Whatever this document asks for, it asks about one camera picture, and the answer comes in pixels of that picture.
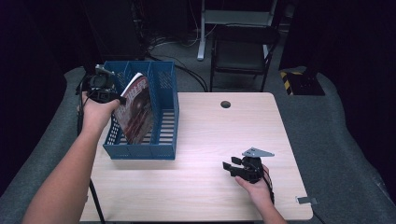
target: table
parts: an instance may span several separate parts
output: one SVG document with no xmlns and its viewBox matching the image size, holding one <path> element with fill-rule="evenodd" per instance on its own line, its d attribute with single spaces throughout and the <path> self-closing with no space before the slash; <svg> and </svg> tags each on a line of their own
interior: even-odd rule
<svg viewBox="0 0 396 224">
<path fill-rule="evenodd" d="M 98 145 L 92 170 L 106 221 L 261 220 L 222 162 L 256 147 L 270 169 L 276 208 L 286 220 L 313 216 L 276 101 L 265 92 L 180 92 L 174 161 L 115 161 Z M 231 103 L 229 108 L 220 106 Z M 99 220 L 92 196 L 81 221 Z"/>
<path fill-rule="evenodd" d="M 207 10 L 205 0 L 201 3 L 201 40 L 198 48 L 197 60 L 202 61 L 205 57 L 205 24 L 243 23 L 251 25 L 270 25 L 275 12 L 277 0 L 273 1 L 270 12 L 261 11 L 231 11 L 231 10 Z"/>
</svg>

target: book cover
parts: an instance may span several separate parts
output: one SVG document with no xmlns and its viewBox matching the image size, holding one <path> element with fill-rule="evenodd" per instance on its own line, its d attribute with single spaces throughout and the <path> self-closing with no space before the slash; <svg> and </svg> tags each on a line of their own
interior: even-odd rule
<svg viewBox="0 0 396 224">
<path fill-rule="evenodd" d="M 153 113 L 149 96 L 149 81 L 137 73 L 120 95 L 126 104 L 114 112 L 129 144 L 140 144 L 152 129 Z"/>
</svg>

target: basket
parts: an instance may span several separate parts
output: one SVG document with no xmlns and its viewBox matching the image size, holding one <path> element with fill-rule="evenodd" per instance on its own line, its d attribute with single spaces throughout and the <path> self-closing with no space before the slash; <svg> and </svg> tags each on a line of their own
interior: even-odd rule
<svg viewBox="0 0 396 224">
<path fill-rule="evenodd" d="M 114 72 L 115 89 L 121 93 L 136 73 L 148 77 L 154 123 L 141 144 L 129 144 L 114 116 L 103 144 L 112 160 L 174 160 L 177 146 L 178 98 L 172 62 L 109 61 L 104 68 Z"/>
</svg>

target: dark background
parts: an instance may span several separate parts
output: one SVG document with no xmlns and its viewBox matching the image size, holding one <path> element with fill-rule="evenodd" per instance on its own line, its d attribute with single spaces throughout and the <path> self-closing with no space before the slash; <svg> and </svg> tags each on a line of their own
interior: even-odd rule
<svg viewBox="0 0 396 224">
<path fill-rule="evenodd" d="M 119 2 L 120 6 L 131 3 L 127 0 L 111 2 Z M 164 9 L 170 7 L 165 11 L 176 10 L 166 1 L 161 2 Z M 173 23 L 180 22 L 175 23 L 175 30 L 172 27 L 164 29 L 174 35 L 189 34 L 195 29 L 188 13 L 189 2 L 172 2 L 179 2 L 182 7 L 170 14 L 153 10 L 152 14 L 145 15 L 149 23 L 143 28 L 160 29 L 164 25 L 157 19 L 163 21 L 168 18 Z M 198 25 L 200 2 L 191 1 Z M 219 7 L 220 2 L 213 1 L 213 6 L 209 7 Z M 246 1 L 226 2 L 230 8 L 257 8 L 254 1 L 251 5 Z M 4 102 L 1 110 L 1 193 L 35 148 L 62 101 L 66 88 L 64 73 L 82 65 L 90 72 L 96 63 L 108 60 L 107 57 L 115 60 L 120 57 L 118 52 L 124 45 L 107 50 L 105 56 L 97 38 L 98 31 L 92 29 L 92 20 L 83 3 L 78 0 L 6 0 L 0 3 L 0 65 L 5 81 L 1 88 Z M 159 1 L 153 3 L 155 6 L 160 4 Z M 279 69 L 307 66 L 319 41 L 326 35 L 329 22 L 334 18 L 342 21 L 337 24 L 339 29 L 332 47 L 324 52 L 326 57 L 320 73 L 336 86 L 350 133 L 366 159 L 382 175 L 391 199 L 396 201 L 396 180 L 393 177 L 396 173 L 394 8 L 392 1 L 348 1 L 347 4 L 340 0 L 300 1 Z M 130 13 L 125 9 L 120 8 L 120 13 Z M 122 25 L 130 27 L 127 23 L 132 21 L 119 21 L 119 29 L 123 29 Z M 131 36 L 137 35 L 129 42 L 131 47 L 142 51 L 121 56 L 135 60 L 136 55 L 138 58 L 144 53 L 145 43 L 138 29 L 128 32 Z M 117 42 L 117 36 L 122 35 L 111 35 L 110 39 L 116 38 Z M 107 41 L 114 41 L 110 39 L 104 40 L 105 46 L 110 46 Z"/>
</svg>

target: chair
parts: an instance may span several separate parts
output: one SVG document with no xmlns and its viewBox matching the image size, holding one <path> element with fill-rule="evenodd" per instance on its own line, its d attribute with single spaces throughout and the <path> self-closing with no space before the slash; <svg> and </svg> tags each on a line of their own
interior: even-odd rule
<svg viewBox="0 0 396 224">
<path fill-rule="evenodd" d="M 226 74 L 254 75 L 253 78 L 262 76 L 260 91 L 263 91 L 279 37 L 279 32 L 272 26 L 218 25 L 212 44 L 209 91 L 212 91 L 213 87 L 227 88 L 213 85 L 215 73 L 221 73 L 223 76 Z"/>
</svg>

